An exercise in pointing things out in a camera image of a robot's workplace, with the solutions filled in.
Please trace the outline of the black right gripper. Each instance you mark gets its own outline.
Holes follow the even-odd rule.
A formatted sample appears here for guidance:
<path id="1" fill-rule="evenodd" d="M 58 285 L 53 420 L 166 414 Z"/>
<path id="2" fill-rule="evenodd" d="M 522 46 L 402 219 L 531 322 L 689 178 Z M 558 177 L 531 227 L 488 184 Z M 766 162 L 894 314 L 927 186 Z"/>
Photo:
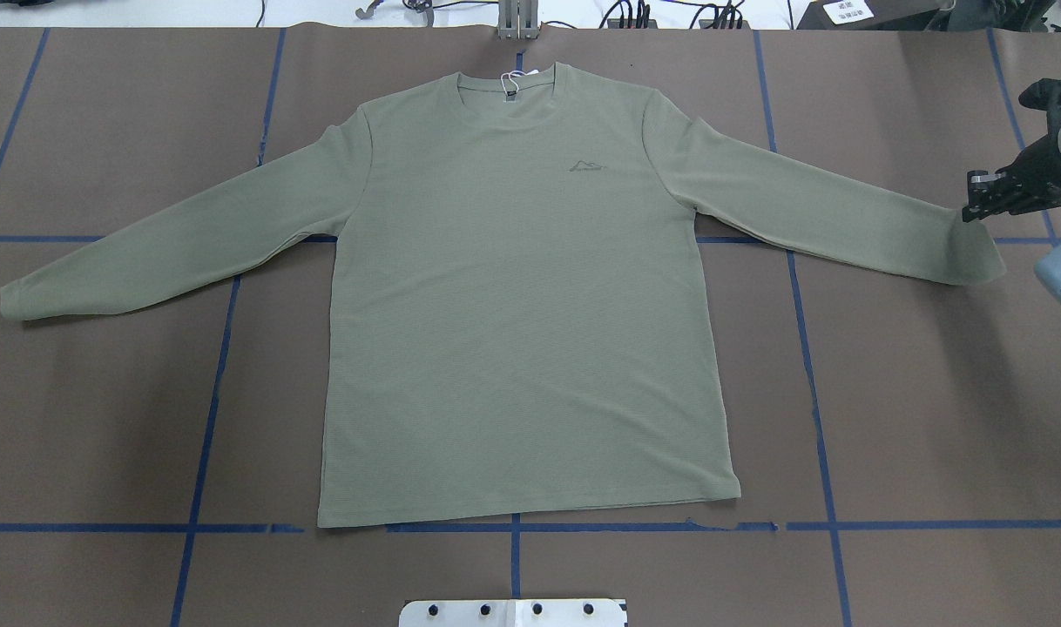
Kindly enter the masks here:
<path id="1" fill-rule="evenodd" d="M 1021 151 L 1009 166 L 994 173 L 968 173 L 969 196 L 962 221 L 993 217 L 1001 213 L 1020 215 L 1061 206 L 1061 154 L 1055 139 L 1039 139 Z"/>

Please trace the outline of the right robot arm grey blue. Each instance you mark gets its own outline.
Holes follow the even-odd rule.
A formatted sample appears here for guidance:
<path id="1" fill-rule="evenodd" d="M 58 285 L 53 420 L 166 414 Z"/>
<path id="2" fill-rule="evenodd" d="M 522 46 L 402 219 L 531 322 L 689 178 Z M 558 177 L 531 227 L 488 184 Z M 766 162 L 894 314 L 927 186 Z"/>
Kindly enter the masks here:
<path id="1" fill-rule="evenodd" d="M 1061 122 L 994 173 L 966 174 L 966 223 L 994 215 L 1022 215 L 1061 207 Z M 1061 242 L 1034 265 L 1037 280 L 1061 303 Z"/>

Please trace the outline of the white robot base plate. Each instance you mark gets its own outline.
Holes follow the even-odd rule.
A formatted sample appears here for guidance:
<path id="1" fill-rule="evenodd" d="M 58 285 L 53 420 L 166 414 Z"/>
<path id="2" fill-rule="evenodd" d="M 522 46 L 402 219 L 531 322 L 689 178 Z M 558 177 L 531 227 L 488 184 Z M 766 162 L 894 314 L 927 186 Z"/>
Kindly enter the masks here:
<path id="1" fill-rule="evenodd" d="M 399 626 L 627 626 L 626 602 L 610 598 L 416 600 Z"/>

